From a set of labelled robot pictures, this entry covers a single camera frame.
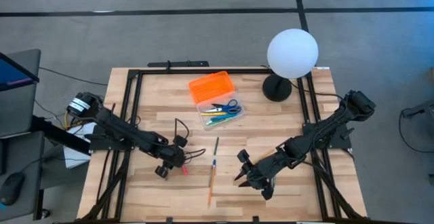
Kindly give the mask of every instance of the clear plastic container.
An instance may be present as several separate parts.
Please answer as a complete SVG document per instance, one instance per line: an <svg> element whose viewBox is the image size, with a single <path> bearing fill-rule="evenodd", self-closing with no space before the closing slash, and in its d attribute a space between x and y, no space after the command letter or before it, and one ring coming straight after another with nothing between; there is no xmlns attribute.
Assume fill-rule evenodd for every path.
<svg viewBox="0 0 434 224"><path fill-rule="evenodd" d="M236 92L200 102L197 104L197 110L205 129L229 122L244 114L244 107Z"/></svg>

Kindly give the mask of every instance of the blue scissors handle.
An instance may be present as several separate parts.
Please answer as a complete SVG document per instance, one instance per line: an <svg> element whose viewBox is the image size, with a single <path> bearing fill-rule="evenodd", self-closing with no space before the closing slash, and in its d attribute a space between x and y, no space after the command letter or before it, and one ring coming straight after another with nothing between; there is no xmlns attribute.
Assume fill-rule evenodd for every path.
<svg viewBox="0 0 434 224"><path fill-rule="evenodd" d="M241 106L234 106L223 109L224 112L227 112L228 114L234 114L241 111Z"/></svg>
<svg viewBox="0 0 434 224"><path fill-rule="evenodd" d="M238 105L238 101L236 99L230 99L227 105L221 106L222 109L230 109L236 107Z"/></svg>

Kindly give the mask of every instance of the floor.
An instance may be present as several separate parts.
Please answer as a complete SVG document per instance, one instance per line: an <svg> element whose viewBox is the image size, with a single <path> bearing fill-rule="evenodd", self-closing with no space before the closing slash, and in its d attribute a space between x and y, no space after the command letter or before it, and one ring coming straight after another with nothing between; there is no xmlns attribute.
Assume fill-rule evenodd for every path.
<svg viewBox="0 0 434 224"><path fill-rule="evenodd" d="M331 67L337 92L362 90L375 114L355 127L353 153L369 216L376 220L430 223L434 186L428 161L398 134L399 112L434 97L434 0L302 0L309 31L319 44L318 66ZM205 8L296 8L296 0L0 0L0 50L42 50L41 66L106 83L112 67L145 67L166 60L208 60L212 66L266 64L269 41L300 28L297 13L40 16L12 12L88 12ZM336 8L398 7L393 12L336 13ZM328 8L327 13L308 9ZM411 12L410 10L429 10ZM37 100L61 114L76 93L104 95L105 87L40 71ZM35 114L51 117L35 107ZM434 150L423 117L403 122L410 143ZM83 182L46 191L52 216L39 223L72 221ZM28 223L22 217L4 223Z"/></svg>

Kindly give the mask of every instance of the white globe lamp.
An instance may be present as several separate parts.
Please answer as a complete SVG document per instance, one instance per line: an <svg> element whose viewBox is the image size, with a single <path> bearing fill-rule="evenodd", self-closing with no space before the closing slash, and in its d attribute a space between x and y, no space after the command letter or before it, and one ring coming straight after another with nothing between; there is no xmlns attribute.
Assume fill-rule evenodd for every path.
<svg viewBox="0 0 434 224"><path fill-rule="evenodd" d="M306 75L317 63L318 44L304 30L285 30L271 40L267 59L274 74L264 80L262 91L269 100L281 102L292 91L288 79Z"/></svg>

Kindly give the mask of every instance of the scissors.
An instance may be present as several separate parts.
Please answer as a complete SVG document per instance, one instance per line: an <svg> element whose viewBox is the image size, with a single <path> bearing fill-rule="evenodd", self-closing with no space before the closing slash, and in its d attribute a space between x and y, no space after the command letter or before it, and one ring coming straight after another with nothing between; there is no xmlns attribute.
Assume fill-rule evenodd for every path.
<svg viewBox="0 0 434 224"><path fill-rule="evenodd" d="M226 112L228 114L236 114L241 111L241 106L238 105L236 99L231 99L227 105L222 105L221 107L208 109L204 113L215 113L215 112Z"/></svg>

